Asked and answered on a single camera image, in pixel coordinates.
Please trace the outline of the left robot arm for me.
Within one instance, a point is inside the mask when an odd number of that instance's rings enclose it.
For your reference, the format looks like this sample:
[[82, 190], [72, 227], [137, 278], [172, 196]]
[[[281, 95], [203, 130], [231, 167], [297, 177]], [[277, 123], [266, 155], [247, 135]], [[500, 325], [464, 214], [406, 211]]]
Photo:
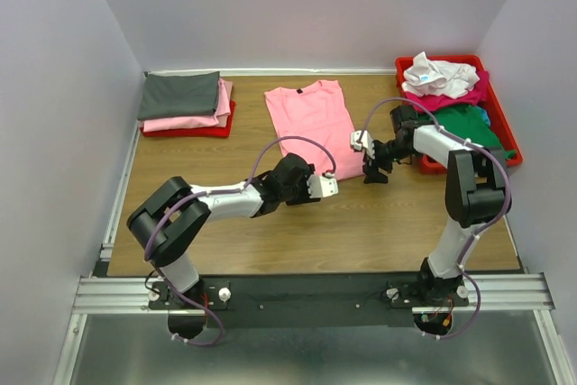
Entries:
[[178, 293], [199, 302], [202, 278], [187, 250], [207, 223], [268, 215], [281, 204], [295, 206], [320, 199], [309, 192], [315, 165], [297, 154], [283, 157], [273, 170], [232, 186], [192, 187], [182, 177], [161, 185], [127, 219], [127, 228], [145, 250], [145, 260]]

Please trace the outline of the light pink t shirt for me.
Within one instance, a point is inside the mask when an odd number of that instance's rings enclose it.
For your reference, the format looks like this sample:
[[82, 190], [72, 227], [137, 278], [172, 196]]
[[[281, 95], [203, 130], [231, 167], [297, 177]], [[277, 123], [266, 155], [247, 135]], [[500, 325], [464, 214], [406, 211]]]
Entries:
[[351, 148], [353, 122], [336, 80], [321, 79], [296, 89], [264, 93], [281, 153], [295, 153], [315, 165], [318, 174], [335, 169], [339, 180], [361, 176], [363, 157]]

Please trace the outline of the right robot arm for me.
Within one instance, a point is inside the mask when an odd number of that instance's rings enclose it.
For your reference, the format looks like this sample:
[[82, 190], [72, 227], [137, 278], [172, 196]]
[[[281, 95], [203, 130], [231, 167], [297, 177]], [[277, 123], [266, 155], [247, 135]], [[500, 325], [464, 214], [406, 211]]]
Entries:
[[424, 258], [415, 280], [387, 290], [392, 304], [435, 305], [457, 297], [473, 248], [510, 209], [506, 155], [448, 132], [433, 116], [419, 119], [411, 105], [394, 108], [390, 119], [393, 139], [381, 142], [361, 129], [351, 134], [350, 144], [363, 155], [367, 184], [387, 183], [393, 165], [414, 155], [445, 168], [447, 222], [440, 241]]

